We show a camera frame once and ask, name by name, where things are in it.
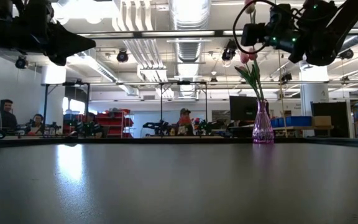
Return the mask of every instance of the cardboard box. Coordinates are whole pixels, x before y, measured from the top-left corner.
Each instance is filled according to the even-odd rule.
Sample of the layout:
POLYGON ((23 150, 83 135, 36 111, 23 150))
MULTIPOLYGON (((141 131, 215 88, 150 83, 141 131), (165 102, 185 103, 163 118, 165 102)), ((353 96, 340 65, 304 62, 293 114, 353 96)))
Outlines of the cardboard box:
POLYGON ((331 126, 331 116, 314 116, 312 120, 313 126, 331 126))

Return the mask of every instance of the dark gray table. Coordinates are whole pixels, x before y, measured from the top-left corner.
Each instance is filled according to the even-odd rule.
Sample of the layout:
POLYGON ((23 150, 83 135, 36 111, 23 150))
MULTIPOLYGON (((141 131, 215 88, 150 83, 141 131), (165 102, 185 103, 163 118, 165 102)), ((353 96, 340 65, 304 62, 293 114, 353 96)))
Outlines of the dark gray table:
POLYGON ((0 223, 358 223, 358 148, 0 149, 0 223))

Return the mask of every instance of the column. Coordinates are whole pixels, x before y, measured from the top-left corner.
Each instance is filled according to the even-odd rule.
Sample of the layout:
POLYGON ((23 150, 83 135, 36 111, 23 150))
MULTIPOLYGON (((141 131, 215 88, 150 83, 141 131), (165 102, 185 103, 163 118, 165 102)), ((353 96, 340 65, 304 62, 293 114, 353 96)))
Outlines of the column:
MULTIPOLYGON (((57 65, 48 65, 42 67, 42 83, 58 84, 66 81, 66 68, 57 65)), ((65 97, 65 87, 58 86, 53 89, 50 86, 48 91, 47 103, 47 119, 46 124, 56 122, 57 125, 63 126, 63 98, 65 97)), ((42 88, 43 96, 45 96, 45 87, 42 88)), ((44 101, 42 100, 40 113, 44 113, 44 101)))
MULTIPOLYGON (((315 66, 307 63, 300 63, 301 81, 327 81, 327 66, 315 66)), ((312 116, 311 102, 326 103, 329 101, 328 84, 302 84, 301 85, 301 113, 302 116, 312 116)), ((314 131, 304 131, 304 137, 314 136, 314 131)))

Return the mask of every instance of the black pole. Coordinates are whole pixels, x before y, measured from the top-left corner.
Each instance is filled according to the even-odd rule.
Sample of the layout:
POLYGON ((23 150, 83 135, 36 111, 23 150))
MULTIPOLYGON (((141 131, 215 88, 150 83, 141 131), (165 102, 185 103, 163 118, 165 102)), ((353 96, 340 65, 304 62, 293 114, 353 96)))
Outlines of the black pole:
POLYGON ((88 90, 86 92, 86 101, 85 101, 85 122, 88 122, 88 112, 90 110, 90 92, 91 92, 91 84, 88 85, 88 90))
POLYGON ((207 94, 207 84, 205 83, 205 120, 208 123, 208 104, 207 104, 207 98, 208 98, 208 94, 207 94))
MULTIPOLYGON (((163 86, 163 84, 161 84, 161 97, 160 97, 160 124, 162 121, 162 86, 163 86)), ((160 127, 160 135, 162 138, 162 127, 160 127)))
POLYGON ((42 135, 45 135, 45 123, 47 122, 47 105, 48 105, 48 88, 49 84, 45 85, 45 99, 44 99, 44 123, 42 124, 42 135))

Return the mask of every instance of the purple glass vase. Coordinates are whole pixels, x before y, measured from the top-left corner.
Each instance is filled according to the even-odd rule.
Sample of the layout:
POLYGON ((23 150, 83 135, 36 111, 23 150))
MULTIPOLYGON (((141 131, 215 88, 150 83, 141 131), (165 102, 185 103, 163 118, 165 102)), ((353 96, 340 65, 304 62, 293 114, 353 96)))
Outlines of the purple glass vase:
POLYGON ((258 100, 258 113, 256 114, 255 118, 252 138, 254 139, 254 144, 274 143, 272 124, 266 112, 266 101, 258 100))

